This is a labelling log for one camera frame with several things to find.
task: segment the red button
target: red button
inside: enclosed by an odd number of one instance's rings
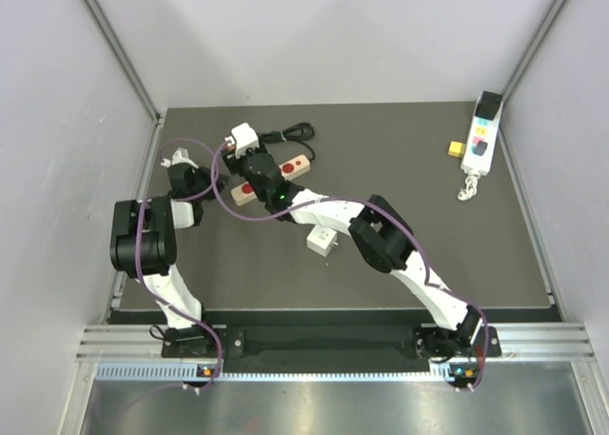
[[[283,173],[291,173],[292,171],[294,171],[294,165],[290,164],[289,162],[286,162],[285,164],[282,165],[282,172]]]

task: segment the yellow block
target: yellow block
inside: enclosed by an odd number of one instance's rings
[[[465,154],[465,144],[461,142],[450,142],[448,147],[448,155],[453,157],[463,157]]]

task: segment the white cable chain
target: white cable chain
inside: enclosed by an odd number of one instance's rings
[[[462,202],[471,199],[478,192],[478,180],[480,180],[480,173],[477,170],[470,170],[465,178],[465,189],[459,191],[457,198]]]

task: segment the gray wall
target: gray wall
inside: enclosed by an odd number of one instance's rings
[[[474,100],[551,0],[100,0],[157,108]]]
[[[571,0],[505,115],[558,289],[609,382],[609,0]]]
[[[79,0],[2,0],[1,433],[56,427],[151,121]]]

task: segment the black cord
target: black cord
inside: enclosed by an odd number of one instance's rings
[[[258,138],[265,145],[273,145],[275,143],[282,142],[294,142],[303,145],[311,153],[311,157],[308,158],[308,160],[311,162],[315,160],[316,154],[313,148],[305,143],[305,141],[310,140],[314,136],[315,129],[310,123],[298,123],[290,128],[282,130],[281,132],[274,130],[272,132],[258,134]]]
[[[159,333],[160,336],[156,336],[154,334],[155,330]],[[148,330],[148,332],[150,333],[150,336],[152,338],[154,338],[155,340],[162,340],[162,341],[166,341],[167,340],[167,337],[165,336],[164,331],[160,327],[158,327],[156,324],[153,325],[153,326],[150,326],[150,329]]]

